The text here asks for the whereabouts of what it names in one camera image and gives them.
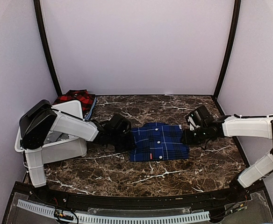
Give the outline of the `blue plaid long sleeve shirt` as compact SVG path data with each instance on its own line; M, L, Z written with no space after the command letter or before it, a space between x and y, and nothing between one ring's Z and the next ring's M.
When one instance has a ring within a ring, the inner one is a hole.
M131 129L135 148L131 150L131 162L185 160L189 158L189 146L181 143L181 125L151 122Z

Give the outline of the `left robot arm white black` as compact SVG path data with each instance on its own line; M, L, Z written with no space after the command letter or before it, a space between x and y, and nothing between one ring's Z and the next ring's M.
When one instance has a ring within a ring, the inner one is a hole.
M34 195L42 203L53 199L45 187L44 165L86 155L87 142L111 145L117 153L135 146L131 123L125 117L115 114L103 122L84 119L77 100L57 105L41 100L20 118L14 149L23 154L36 188Z

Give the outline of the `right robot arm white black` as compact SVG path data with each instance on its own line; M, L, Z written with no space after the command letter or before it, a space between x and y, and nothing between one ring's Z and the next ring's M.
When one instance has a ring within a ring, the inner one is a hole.
M241 171L231 182L225 198L236 202L244 190L273 173L273 114L259 116L224 115L214 118L200 106L187 117L188 129L183 131L181 142L186 145L206 144L218 138L238 138L268 141L271 149L254 164Z

